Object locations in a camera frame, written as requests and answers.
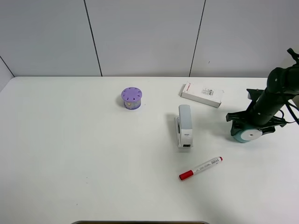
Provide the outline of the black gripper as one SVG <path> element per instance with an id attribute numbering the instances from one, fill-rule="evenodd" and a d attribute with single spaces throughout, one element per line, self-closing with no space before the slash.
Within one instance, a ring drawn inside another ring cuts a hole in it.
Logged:
<path id="1" fill-rule="evenodd" d="M 270 93 L 267 89 L 247 89 L 250 105 L 245 111 L 228 113 L 226 121 L 232 121 L 231 136 L 235 136 L 246 125 L 253 126 L 262 132 L 262 135 L 275 132 L 275 126 L 285 126 L 284 118 L 275 114 L 285 105 L 280 94 Z"/>

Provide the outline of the dark green robot arm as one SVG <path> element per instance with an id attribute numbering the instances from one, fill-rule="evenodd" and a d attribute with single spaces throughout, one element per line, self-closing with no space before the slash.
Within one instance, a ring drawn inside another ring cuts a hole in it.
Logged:
<path id="1" fill-rule="evenodd" d="M 288 122 L 275 114 L 285 105 L 296 123 L 289 100 L 299 94 L 299 67 L 297 65 L 283 69 L 275 68 L 267 78 L 264 90 L 247 89 L 251 103 L 245 111 L 228 113 L 226 121 L 232 121 L 230 130 L 239 142 L 249 142 L 256 136 L 274 133 L 275 127 L 284 127 Z"/>

